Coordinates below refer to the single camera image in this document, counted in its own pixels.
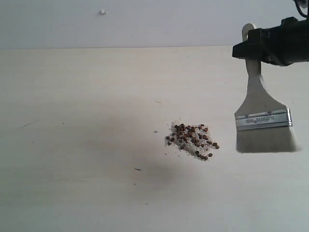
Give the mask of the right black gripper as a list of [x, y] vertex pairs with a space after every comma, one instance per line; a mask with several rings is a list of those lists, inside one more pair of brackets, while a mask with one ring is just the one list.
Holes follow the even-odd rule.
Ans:
[[251, 29], [247, 39], [236, 44], [232, 57], [289, 66], [309, 61], [309, 21], [288, 17], [281, 21], [279, 45], [271, 29]]

